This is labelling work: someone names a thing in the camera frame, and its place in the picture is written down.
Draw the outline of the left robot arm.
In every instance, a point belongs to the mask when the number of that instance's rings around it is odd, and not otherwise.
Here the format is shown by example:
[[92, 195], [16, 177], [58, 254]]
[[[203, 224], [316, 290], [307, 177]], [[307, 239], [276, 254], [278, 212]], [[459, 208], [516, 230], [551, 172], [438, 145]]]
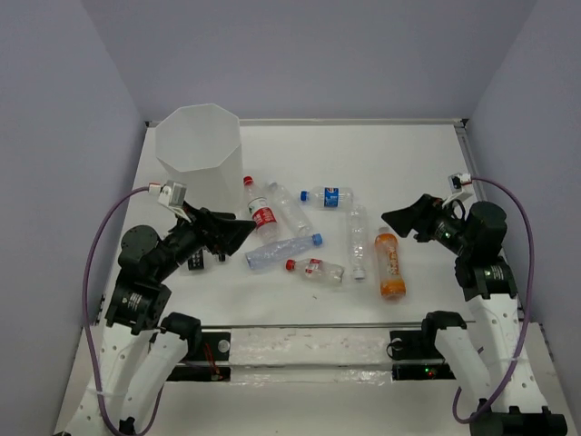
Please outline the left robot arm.
[[201, 249], [236, 253], [255, 227], [233, 213], [184, 205], [165, 237], [148, 225], [123, 235], [102, 342], [89, 346], [94, 374], [65, 435], [144, 435], [151, 429], [166, 380], [202, 344], [199, 319], [163, 312], [172, 295], [165, 280]]

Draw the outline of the orange tea bottle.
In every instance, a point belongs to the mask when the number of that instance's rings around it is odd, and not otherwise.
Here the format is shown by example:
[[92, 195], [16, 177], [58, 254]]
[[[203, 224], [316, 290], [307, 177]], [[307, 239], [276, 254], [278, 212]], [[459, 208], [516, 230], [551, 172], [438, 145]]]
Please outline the orange tea bottle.
[[374, 250], [379, 273], [380, 295], [390, 302], [400, 300], [407, 293], [399, 268], [398, 247], [396, 235], [388, 227], [381, 227], [374, 240]]

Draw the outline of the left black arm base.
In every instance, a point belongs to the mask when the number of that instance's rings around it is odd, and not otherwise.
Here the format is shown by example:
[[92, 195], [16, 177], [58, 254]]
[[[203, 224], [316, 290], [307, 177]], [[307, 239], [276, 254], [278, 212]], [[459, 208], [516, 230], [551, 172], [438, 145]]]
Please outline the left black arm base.
[[230, 365], [231, 332], [203, 330], [202, 342], [195, 353], [189, 353], [179, 362], [168, 382], [228, 382]]

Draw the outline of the black label black cap bottle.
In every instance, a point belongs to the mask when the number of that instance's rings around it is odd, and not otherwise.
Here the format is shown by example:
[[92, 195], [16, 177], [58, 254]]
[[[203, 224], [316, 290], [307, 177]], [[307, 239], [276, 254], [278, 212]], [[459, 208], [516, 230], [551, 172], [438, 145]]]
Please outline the black label black cap bottle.
[[[226, 255], [224, 253], [213, 255], [217, 263], [225, 263]], [[200, 249], [187, 260], [187, 269], [189, 272], [200, 272], [205, 269], [204, 250]]]

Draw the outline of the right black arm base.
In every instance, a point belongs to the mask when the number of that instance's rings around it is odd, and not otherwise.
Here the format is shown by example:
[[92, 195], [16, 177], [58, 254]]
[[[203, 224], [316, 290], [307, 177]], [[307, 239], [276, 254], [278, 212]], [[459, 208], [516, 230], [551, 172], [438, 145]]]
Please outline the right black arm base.
[[390, 331], [386, 354], [392, 362], [391, 374], [395, 382], [455, 379], [444, 357], [433, 345], [423, 342], [421, 331]]

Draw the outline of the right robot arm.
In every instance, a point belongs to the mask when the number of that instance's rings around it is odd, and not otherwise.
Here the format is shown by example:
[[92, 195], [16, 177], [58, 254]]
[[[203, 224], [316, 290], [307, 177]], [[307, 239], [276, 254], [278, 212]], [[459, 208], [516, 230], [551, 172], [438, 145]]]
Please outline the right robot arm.
[[455, 254], [455, 276], [481, 340], [475, 346], [456, 312], [426, 315], [419, 348], [441, 355], [475, 410], [457, 421], [473, 435], [565, 435], [566, 418], [553, 413], [527, 358], [528, 321], [518, 314], [512, 271], [500, 251], [507, 232], [506, 213], [480, 201], [467, 215], [456, 216], [455, 202], [428, 194], [411, 206], [382, 214], [400, 237], [419, 243], [436, 241]]

